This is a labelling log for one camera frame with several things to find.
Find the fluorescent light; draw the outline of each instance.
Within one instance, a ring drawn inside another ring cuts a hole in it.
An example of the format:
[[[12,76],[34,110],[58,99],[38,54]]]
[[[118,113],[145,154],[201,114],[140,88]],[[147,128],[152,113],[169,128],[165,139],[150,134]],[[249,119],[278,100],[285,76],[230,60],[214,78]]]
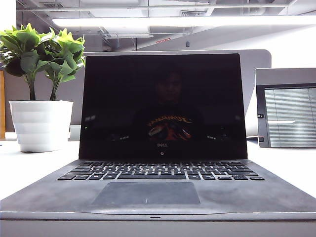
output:
[[[61,18],[53,22],[62,27],[316,25],[316,16],[101,17]]]

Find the white flower pot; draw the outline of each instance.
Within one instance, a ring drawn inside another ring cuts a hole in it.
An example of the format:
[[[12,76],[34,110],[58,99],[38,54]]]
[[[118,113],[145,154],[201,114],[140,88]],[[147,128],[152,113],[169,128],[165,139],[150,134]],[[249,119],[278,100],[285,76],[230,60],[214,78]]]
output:
[[[62,149],[68,140],[73,103],[69,101],[9,101],[22,152]]]

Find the white desk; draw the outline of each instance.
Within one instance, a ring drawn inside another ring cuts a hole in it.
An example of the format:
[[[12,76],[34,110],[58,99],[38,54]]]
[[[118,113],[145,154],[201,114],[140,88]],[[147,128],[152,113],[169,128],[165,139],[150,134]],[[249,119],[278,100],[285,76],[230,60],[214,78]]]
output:
[[[0,200],[78,159],[79,142],[60,151],[22,153],[16,141],[0,141]],[[316,198],[316,149],[260,148],[247,142],[248,158]]]

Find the touchpad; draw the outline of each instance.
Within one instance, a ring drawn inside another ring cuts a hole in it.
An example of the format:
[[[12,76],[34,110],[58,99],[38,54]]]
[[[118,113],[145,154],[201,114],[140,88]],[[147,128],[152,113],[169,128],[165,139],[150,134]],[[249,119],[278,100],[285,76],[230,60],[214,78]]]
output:
[[[190,182],[117,182],[108,183],[92,204],[200,204],[200,201]]]

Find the black screen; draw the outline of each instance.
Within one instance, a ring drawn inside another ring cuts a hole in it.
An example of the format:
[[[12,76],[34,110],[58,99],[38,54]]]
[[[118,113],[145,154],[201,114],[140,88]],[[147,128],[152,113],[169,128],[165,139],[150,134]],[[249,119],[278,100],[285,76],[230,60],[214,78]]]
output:
[[[79,158],[247,158],[239,55],[88,56]]]

